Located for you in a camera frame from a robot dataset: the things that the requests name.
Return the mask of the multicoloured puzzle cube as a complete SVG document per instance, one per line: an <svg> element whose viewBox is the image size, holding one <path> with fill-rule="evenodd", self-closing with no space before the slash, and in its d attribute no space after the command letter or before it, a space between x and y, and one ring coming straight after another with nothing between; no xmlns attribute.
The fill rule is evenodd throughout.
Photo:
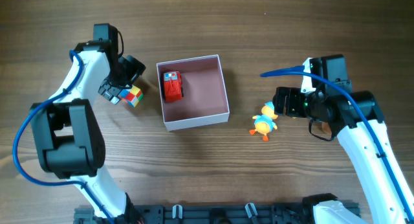
<svg viewBox="0 0 414 224"><path fill-rule="evenodd" d="M140 88L132 85L130 89L121 90L118 96L130 106L136 107L143 98L144 94Z"/></svg>

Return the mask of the orange duck toy blue hat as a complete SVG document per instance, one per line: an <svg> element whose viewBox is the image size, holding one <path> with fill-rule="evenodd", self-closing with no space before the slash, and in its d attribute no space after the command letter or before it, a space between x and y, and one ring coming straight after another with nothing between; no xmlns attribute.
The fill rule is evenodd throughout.
<svg viewBox="0 0 414 224"><path fill-rule="evenodd" d="M249 134L260 133L263 135L263 141L268 141L268 134L278 128L275 123L278 115L275 113L273 102L266 102L261 108L261 114L252 118L254 119L254 129L250 129Z"/></svg>

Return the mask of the red toy truck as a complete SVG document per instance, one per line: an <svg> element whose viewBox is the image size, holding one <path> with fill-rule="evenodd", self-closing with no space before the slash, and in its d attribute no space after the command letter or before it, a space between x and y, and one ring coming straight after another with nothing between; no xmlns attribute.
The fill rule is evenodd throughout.
<svg viewBox="0 0 414 224"><path fill-rule="evenodd" d="M164 99L166 102L182 100L182 77L178 71L168 71L163 74Z"/></svg>

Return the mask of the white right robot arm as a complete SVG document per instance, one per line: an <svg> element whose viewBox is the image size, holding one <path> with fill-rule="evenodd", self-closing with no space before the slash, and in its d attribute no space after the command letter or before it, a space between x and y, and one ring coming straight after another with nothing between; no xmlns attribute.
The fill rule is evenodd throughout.
<svg viewBox="0 0 414 224"><path fill-rule="evenodd" d="M391 149L382 111L369 91L324 87L304 93L278 87L273 104L277 114L328 124L354 166L374 223L413 222L413 194Z"/></svg>

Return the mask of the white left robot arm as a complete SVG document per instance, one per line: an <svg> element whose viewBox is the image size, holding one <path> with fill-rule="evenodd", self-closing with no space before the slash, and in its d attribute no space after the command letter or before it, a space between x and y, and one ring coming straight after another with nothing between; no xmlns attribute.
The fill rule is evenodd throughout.
<svg viewBox="0 0 414 224"><path fill-rule="evenodd" d="M103 84L129 84L133 76L127 70L143 65L123 59L115 39L79 43L69 58L72 66L59 89L33 104L25 120L32 127L41 168L59 180L27 179L42 186L75 186L93 206L99 223L143 223L104 165L105 142L92 109L96 97L105 93Z"/></svg>

